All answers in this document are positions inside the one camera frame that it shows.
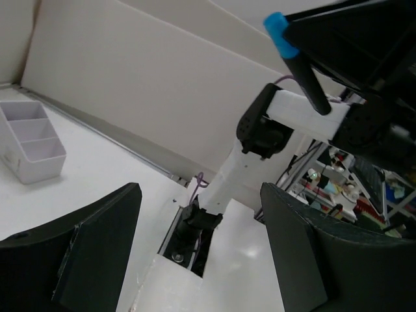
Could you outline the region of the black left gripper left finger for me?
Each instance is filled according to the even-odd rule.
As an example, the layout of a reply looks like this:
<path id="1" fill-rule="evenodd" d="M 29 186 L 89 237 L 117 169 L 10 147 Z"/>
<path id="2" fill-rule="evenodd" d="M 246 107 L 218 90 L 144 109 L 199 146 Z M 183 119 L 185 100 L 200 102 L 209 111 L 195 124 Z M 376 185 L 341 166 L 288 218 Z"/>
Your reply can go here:
<path id="1" fill-rule="evenodd" d="M 128 183 L 1 241 L 2 311 L 115 311 L 142 201 Z"/>

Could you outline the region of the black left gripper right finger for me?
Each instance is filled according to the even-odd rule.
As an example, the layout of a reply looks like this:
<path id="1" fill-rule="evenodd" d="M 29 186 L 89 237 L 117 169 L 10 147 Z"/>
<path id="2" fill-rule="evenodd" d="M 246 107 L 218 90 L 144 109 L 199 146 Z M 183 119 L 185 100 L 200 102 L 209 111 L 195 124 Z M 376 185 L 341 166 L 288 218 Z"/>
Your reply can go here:
<path id="1" fill-rule="evenodd" d="M 415 241 L 338 220 L 272 183 L 261 205 L 286 311 L 414 311 Z"/>

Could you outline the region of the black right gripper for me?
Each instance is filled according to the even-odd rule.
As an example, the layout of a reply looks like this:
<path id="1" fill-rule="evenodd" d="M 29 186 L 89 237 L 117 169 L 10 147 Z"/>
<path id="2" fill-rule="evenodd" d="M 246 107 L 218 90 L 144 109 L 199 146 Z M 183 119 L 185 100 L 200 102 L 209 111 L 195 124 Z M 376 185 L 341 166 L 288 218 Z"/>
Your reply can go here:
<path id="1" fill-rule="evenodd" d="M 353 90 L 415 97 L 415 2 L 339 1 L 287 16 L 285 39 Z"/>

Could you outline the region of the blue cap highlighter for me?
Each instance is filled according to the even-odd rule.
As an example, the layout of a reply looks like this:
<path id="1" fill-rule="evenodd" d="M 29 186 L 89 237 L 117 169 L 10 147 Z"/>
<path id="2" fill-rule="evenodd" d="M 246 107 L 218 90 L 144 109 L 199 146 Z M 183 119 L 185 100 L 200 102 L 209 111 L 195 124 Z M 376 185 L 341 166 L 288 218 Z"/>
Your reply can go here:
<path id="1" fill-rule="evenodd" d="M 299 49 L 291 45 L 283 35 L 289 26 L 289 22 L 281 12 L 269 15 L 263 25 L 278 50 L 280 57 L 292 73 L 312 107 L 320 115 L 328 115 L 332 111 L 327 97 L 314 74 L 309 61 Z"/>

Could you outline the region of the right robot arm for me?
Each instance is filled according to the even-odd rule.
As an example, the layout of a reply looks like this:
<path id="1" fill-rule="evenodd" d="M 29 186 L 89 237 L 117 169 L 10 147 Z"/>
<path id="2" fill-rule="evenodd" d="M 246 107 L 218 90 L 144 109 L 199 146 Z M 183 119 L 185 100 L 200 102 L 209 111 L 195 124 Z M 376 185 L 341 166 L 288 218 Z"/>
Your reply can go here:
<path id="1" fill-rule="evenodd" d="M 192 252 L 251 169 L 295 131 L 415 177 L 415 2 L 338 1 L 263 25 L 302 95 L 267 84 L 241 117 L 220 171 L 182 210 L 172 238 Z"/>

